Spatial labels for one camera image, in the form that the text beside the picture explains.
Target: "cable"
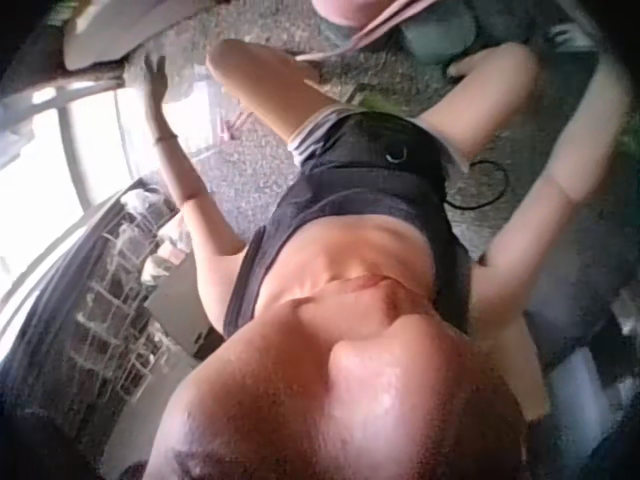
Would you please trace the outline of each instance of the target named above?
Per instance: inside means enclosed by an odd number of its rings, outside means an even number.
[[[469,205],[469,206],[467,206],[467,205],[457,205],[457,204],[453,203],[452,201],[450,201],[448,199],[446,199],[444,201],[444,203],[446,205],[449,205],[451,208],[454,208],[456,210],[460,210],[460,211],[463,211],[463,212],[472,212],[474,210],[480,210],[481,208],[490,207],[491,205],[493,205],[494,203],[498,202],[499,200],[502,199],[502,197],[505,196],[505,194],[507,193],[507,190],[509,190],[509,186],[511,185],[511,181],[509,180],[509,173],[507,172],[507,169],[504,168],[504,166],[502,166],[498,162],[494,162],[493,160],[477,160],[475,162],[472,162],[469,165],[469,170],[472,170],[472,169],[474,169],[475,167],[477,167],[479,165],[491,165],[497,171],[502,173],[502,178],[504,179],[504,184],[503,184],[502,189],[500,190],[500,192],[498,192],[498,194],[495,197],[493,197],[491,200],[488,200],[488,201],[483,202],[483,203],[479,203],[478,205]]]

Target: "person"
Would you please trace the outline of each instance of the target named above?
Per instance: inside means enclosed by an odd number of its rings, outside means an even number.
[[[461,82],[414,120],[342,104],[263,45],[220,41],[207,65],[300,171],[245,244],[162,113],[164,62],[147,62],[161,171],[226,341],[172,396],[144,478],[523,475],[525,422],[482,345],[520,318],[554,240],[606,175],[629,104],[621,74],[600,61],[548,165],[473,262],[445,182],[530,97],[528,48],[454,63]]]

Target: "black tank top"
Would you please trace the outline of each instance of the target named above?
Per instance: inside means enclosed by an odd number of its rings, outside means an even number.
[[[425,235],[435,262],[434,307],[466,332],[470,259],[444,210],[444,164],[450,160],[438,139],[403,118],[363,112],[337,121],[251,239],[227,307],[225,336],[253,319],[265,276],[299,228],[328,216],[370,214],[398,218]]]

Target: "skin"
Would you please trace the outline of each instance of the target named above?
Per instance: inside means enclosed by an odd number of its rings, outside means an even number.
[[[223,41],[208,65],[285,141],[336,103],[268,47]],[[471,159],[522,108],[537,70],[520,45],[481,52],[452,66],[464,80],[418,120]],[[149,76],[161,170],[222,331],[244,244],[172,138],[162,69]],[[606,175],[628,103],[601,62],[548,166],[472,269],[469,337],[434,311],[433,253],[412,226],[365,215],[301,228],[265,278],[254,320],[177,389],[145,478],[516,477],[524,421],[480,347],[521,318],[544,257]]]

